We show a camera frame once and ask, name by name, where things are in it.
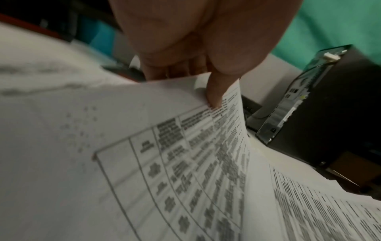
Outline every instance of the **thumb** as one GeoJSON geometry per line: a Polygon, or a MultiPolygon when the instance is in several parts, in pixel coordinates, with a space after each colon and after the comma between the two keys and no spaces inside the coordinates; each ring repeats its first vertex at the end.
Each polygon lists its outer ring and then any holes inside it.
{"type": "Polygon", "coordinates": [[[215,68],[209,76],[206,85],[206,99],[213,108],[219,108],[222,105],[222,96],[227,89],[238,80],[241,75],[226,75],[215,68]]]}

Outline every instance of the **skin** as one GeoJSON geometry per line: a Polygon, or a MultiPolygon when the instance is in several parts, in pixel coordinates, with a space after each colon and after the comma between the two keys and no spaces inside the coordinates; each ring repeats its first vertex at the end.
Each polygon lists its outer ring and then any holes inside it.
{"type": "Polygon", "coordinates": [[[110,0],[148,80],[210,71],[206,97],[220,107],[238,78],[279,42],[302,0],[110,0]]]}

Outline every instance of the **brown object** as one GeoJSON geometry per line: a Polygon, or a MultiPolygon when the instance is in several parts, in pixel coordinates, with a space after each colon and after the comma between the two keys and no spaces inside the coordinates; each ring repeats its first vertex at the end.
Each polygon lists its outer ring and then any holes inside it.
{"type": "Polygon", "coordinates": [[[344,152],[330,168],[359,186],[381,175],[381,166],[351,152],[344,152]]]}

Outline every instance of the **green fabric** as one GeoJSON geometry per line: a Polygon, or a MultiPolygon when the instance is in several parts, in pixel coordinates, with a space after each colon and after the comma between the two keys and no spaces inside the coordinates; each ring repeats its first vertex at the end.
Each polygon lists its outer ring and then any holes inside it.
{"type": "Polygon", "coordinates": [[[304,69],[317,51],[346,44],[381,64],[381,0],[304,0],[272,53],[304,69]]]}

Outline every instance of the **printed page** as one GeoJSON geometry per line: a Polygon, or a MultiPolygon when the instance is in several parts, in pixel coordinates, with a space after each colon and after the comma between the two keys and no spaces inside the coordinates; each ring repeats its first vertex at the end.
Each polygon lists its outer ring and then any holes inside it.
{"type": "Polygon", "coordinates": [[[331,187],[306,184],[270,166],[263,159],[255,162],[255,172],[261,177],[261,187],[248,181],[248,195],[256,192],[257,207],[246,210],[251,224],[245,223],[245,238],[256,235],[250,226],[261,221],[253,214],[266,216],[262,237],[284,241],[378,241],[381,239],[381,205],[379,201],[365,199],[349,193],[338,193],[331,187]]]}
{"type": "Polygon", "coordinates": [[[241,240],[250,147],[238,81],[208,75],[2,98],[1,240],[241,240]]]}

